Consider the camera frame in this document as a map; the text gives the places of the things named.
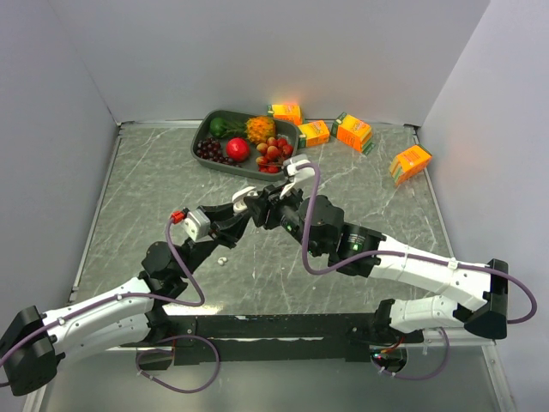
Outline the white oval charging case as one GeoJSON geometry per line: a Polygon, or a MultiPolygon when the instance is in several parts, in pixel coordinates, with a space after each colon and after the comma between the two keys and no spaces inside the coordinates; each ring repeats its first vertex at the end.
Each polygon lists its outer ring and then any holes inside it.
{"type": "Polygon", "coordinates": [[[244,213],[248,207],[245,203],[245,199],[249,197],[256,197],[257,191],[255,186],[248,186],[244,189],[235,192],[232,195],[232,209],[235,214],[244,213]]]}

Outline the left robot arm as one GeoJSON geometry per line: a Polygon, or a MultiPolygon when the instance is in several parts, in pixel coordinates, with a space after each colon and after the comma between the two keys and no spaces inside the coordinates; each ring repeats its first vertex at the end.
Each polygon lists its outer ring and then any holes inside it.
{"type": "Polygon", "coordinates": [[[249,219],[243,203],[177,211],[166,226],[183,224],[187,240],[176,246],[167,236],[151,245],[138,276],[73,306],[46,312],[36,306],[20,310],[1,337],[4,386],[20,397],[49,383],[58,367],[70,361],[127,343],[163,343],[170,332],[163,306],[204,304],[195,270],[218,245],[233,248],[249,219]],[[180,296],[188,286],[198,299],[184,303],[180,296]]]}

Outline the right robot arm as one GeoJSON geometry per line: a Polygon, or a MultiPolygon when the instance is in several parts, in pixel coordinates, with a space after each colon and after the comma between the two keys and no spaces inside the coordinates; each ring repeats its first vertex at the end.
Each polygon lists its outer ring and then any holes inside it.
{"type": "Polygon", "coordinates": [[[250,191],[233,199],[237,212],[250,212],[259,227],[282,227],[313,256],[342,263],[347,276],[402,282],[431,292],[428,298],[382,301],[374,329],[385,342],[402,333],[430,328],[463,328],[486,339],[507,336],[509,266],[493,259],[466,264],[405,245],[378,231],[344,220],[342,209],[325,196],[314,202],[302,191],[250,191]]]}

